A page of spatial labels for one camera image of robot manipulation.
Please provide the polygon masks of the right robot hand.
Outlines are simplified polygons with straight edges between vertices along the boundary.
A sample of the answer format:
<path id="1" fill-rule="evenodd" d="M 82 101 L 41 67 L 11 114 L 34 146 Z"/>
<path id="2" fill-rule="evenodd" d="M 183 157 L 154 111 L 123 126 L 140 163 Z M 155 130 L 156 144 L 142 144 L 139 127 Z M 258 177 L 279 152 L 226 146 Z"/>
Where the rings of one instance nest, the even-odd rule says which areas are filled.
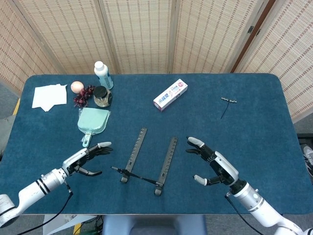
<path id="1" fill-rule="evenodd" d="M 223 183 L 231 188 L 233 194 L 246 186 L 247 182 L 239 179 L 238 170 L 221 153 L 210 149 L 204 142 L 195 137 L 187 137 L 187 143 L 195 148 L 187 149 L 186 152 L 200 155 L 205 162 L 209 163 L 217 175 L 207 179 L 195 174 L 193 179 L 196 182 L 203 186 Z"/>

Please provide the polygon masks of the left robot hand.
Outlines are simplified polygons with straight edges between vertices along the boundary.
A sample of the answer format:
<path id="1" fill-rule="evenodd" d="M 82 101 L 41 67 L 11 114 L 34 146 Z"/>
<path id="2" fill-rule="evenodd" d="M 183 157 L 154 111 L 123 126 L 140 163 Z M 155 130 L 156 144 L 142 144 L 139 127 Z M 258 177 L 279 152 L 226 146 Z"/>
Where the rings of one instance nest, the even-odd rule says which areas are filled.
<path id="1" fill-rule="evenodd" d="M 92 160 L 95 156 L 110 154 L 113 149 L 111 148 L 111 142 L 100 142 L 92 147 L 87 147 L 79 150 L 68 159 L 64 160 L 62 169 L 69 177 L 74 172 L 83 174 L 85 176 L 94 177 L 102 174 L 102 171 L 92 172 L 83 168 L 83 165 Z"/>

